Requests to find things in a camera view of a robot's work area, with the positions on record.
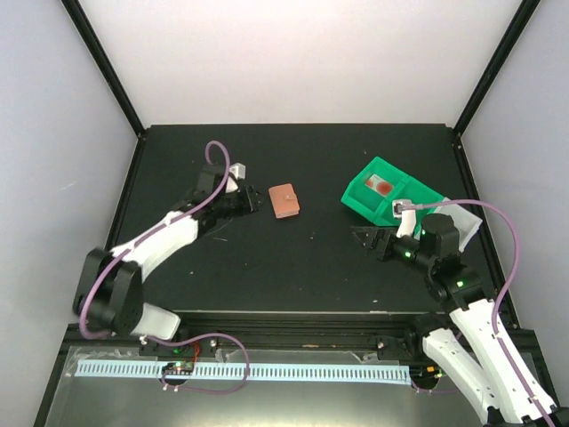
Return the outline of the brown leather card holder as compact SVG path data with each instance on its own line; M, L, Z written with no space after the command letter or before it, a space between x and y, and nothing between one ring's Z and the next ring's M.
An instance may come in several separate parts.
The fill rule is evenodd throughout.
M300 204L291 183L271 187L268 189L268 194L277 219L299 214Z

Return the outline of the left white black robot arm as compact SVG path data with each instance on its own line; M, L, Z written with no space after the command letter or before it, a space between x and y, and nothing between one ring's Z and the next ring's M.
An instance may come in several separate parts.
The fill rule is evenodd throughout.
M245 183L246 167L206 165L198 184L153 227L110 250L87 254L73 311L88 339L151 336L172 355L184 353L191 334L180 316L146 302L144 282L181 248L204 237L220 220L253 214L262 206L259 191Z

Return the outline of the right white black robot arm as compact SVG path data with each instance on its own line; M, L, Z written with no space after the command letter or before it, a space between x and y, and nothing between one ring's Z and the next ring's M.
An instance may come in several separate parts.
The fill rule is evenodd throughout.
M462 262L460 233L451 216L424 216L418 238L390 227L355 227L352 233L367 253L401 261L424 277L443 312L417 317L404 337L405 350L441 367L484 426L568 424L567 408L533 376L480 276Z

